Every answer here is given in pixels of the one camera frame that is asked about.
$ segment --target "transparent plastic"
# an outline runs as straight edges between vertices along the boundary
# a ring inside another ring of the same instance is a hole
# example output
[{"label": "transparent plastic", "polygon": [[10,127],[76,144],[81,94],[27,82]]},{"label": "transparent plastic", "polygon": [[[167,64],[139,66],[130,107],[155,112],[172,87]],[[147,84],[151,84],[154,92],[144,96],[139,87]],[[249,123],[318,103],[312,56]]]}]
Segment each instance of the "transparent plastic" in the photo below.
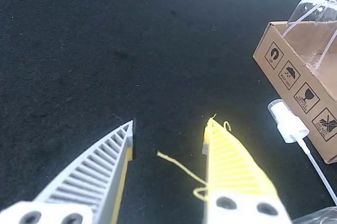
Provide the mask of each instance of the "transparent plastic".
[{"label": "transparent plastic", "polygon": [[313,72],[319,70],[336,36],[337,0],[301,0],[283,33]]},{"label": "transparent plastic", "polygon": [[337,207],[327,207],[293,220],[293,224],[333,224],[337,223]]}]

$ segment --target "black table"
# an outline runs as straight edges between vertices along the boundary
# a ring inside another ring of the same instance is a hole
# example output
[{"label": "black table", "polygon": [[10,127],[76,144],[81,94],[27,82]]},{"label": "black table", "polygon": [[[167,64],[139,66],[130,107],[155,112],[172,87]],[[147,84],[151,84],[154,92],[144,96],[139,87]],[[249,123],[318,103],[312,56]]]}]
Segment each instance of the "black table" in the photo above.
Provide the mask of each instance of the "black table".
[{"label": "black table", "polygon": [[[253,52],[300,0],[0,0],[1,207],[32,200],[121,122],[137,120],[119,223],[201,223],[204,126],[228,120],[291,218],[333,205],[267,110]],[[337,190],[336,165],[314,157]]]}]

